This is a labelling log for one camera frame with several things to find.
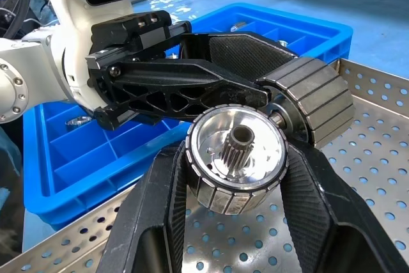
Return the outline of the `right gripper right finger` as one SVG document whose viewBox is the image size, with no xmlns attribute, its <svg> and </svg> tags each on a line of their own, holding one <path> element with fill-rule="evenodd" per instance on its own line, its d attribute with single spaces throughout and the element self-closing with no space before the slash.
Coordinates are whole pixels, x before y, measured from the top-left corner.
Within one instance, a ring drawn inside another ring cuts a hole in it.
<svg viewBox="0 0 409 273">
<path fill-rule="evenodd" d="M 288 145 L 281 194 L 302 273 L 409 273 L 367 203 L 321 151 Z"/>
</svg>

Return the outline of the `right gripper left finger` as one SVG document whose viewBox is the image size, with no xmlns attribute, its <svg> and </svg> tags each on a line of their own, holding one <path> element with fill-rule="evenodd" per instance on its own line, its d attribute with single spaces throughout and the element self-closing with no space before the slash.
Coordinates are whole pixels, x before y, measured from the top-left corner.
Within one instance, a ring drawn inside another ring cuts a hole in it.
<svg viewBox="0 0 409 273">
<path fill-rule="evenodd" d="M 120 205 L 96 273 L 181 273 L 186 170 L 183 141 L 158 152 Z"/>
</svg>

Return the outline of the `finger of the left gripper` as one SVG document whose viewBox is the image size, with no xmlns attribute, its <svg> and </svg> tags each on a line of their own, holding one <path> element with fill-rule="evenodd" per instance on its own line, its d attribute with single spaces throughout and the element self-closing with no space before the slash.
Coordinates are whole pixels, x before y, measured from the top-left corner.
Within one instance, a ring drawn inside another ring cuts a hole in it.
<svg viewBox="0 0 409 273">
<path fill-rule="evenodd" d="M 121 107 L 150 116 L 192 121 L 218 105 L 264 107 L 270 95 L 260 86 L 205 60 L 123 61 L 108 88 Z"/>
<path fill-rule="evenodd" d="M 256 81 L 298 58 L 280 43 L 253 32 L 185 34 L 180 55 L 204 59 L 248 81 Z"/>
</svg>

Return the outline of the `blue compartment tray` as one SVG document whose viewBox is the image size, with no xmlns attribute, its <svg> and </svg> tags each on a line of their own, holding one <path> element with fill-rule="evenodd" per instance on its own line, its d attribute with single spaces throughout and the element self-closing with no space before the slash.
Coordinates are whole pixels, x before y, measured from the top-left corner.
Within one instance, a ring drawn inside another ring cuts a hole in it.
<svg viewBox="0 0 409 273">
<path fill-rule="evenodd" d="M 330 63 L 347 58 L 350 26 L 245 3 L 235 3 L 194 19 L 197 33 L 240 31 L 283 40 L 300 56 Z M 74 130 L 66 123 L 82 116 L 76 104 L 51 102 L 23 117 L 24 205 L 59 230 L 128 187 L 146 172 L 167 144 L 185 137 L 188 125 L 163 119 L 155 125 L 135 121 L 117 130 L 96 121 Z"/>
</svg>

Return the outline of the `perforated steel tray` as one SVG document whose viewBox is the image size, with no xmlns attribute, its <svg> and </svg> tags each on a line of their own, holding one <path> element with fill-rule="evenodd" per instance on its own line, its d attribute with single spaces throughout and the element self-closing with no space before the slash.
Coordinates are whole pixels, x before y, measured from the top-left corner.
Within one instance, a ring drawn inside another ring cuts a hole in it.
<svg viewBox="0 0 409 273">
<path fill-rule="evenodd" d="M 324 147 L 334 170 L 372 209 L 409 265 L 409 102 L 405 79 L 349 61 L 341 71 L 353 85 L 353 125 Z M 111 224 L 126 194 L 119 193 L 85 217 L 93 241 L 72 242 L 72 227 L 0 267 L 0 273 L 96 273 Z M 274 192 L 257 212 L 211 215 L 187 198 L 182 273 L 302 273 L 281 205 Z"/>
</svg>

